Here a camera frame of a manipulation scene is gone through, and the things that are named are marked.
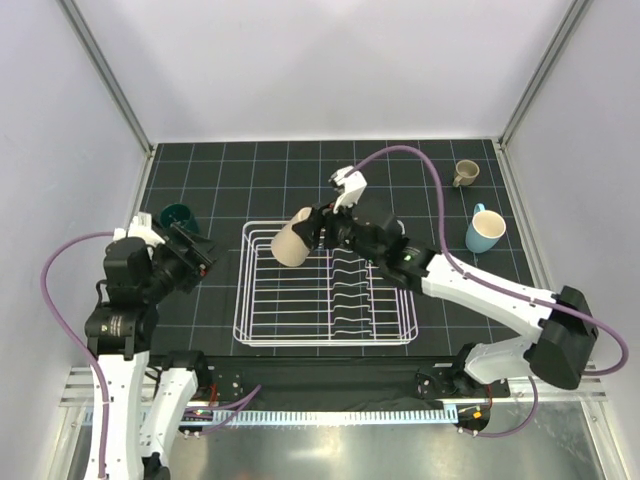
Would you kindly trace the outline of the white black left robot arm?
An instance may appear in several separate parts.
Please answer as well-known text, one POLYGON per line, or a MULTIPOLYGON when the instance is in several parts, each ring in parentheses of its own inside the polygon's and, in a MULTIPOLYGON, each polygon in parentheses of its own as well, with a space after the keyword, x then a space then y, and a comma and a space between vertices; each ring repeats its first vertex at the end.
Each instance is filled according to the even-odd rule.
POLYGON ((170 478, 184 410, 189 400, 208 395, 212 378, 202 352, 174 351, 162 365, 150 412, 142 412, 157 306, 174 292, 191 292, 218 256, 215 241, 178 222, 163 228, 139 215, 129 228, 115 230, 97 285, 107 296, 85 323, 94 380, 86 478, 170 478))

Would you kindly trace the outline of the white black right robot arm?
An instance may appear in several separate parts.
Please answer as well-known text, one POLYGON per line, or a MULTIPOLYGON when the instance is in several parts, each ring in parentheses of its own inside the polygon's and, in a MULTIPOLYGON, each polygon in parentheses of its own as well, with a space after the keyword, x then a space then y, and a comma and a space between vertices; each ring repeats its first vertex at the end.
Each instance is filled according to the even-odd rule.
POLYGON ((509 340, 463 346, 450 372, 458 394, 473 396, 497 380, 529 375, 564 390, 579 386, 598 338, 584 319, 590 310, 581 291, 527 287, 447 258, 408 238, 401 221, 376 207, 305 207, 292 230, 309 250, 349 250, 396 287, 459 304, 516 332, 509 340))

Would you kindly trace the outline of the beige paper cup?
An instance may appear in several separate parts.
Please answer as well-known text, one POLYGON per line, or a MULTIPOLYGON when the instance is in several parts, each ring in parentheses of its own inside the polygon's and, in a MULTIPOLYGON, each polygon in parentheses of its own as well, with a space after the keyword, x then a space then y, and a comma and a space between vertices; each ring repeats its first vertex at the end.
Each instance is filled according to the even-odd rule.
POLYGON ((301 266, 312 251, 309 250, 300 237, 293 232, 294 217, 271 241, 271 253, 274 258, 281 265, 290 268, 301 266))

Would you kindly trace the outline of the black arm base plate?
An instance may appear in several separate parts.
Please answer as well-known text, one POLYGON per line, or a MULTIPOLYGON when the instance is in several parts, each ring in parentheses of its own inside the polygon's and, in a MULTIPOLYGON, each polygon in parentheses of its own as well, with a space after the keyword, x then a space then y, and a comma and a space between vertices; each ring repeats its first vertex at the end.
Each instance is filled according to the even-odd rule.
POLYGON ((200 353, 223 401, 231 384, 259 389, 264 410, 384 409, 396 401, 506 398, 506 383, 483 386, 463 376, 452 357, 429 356, 212 356, 200 353))

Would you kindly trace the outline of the dark green mug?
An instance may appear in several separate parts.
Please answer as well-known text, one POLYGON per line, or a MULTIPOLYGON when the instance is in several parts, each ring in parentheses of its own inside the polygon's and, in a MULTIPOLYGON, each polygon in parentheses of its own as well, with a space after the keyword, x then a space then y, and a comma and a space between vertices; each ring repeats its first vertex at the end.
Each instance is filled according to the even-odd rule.
POLYGON ((200 233, 200 227, 191 209, 181 203, 166 206, 159 214, 159 223, 163 228, 168 228, 177 223, 189 232, 200 233))

